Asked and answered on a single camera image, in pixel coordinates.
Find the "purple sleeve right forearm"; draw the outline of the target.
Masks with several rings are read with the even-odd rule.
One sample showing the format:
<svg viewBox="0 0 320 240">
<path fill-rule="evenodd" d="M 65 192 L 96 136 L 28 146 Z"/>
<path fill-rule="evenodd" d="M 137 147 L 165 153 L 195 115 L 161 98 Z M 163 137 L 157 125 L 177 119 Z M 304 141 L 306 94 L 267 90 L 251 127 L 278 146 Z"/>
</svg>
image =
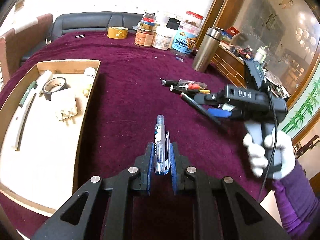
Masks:
<svg viewBox="0 0 320 240">
<path fill-rule="evenodd" d="M 319 239 L 319 198 L 299 162 L 272 185 L 282 227 L 291 239 Z"/>
</svg>

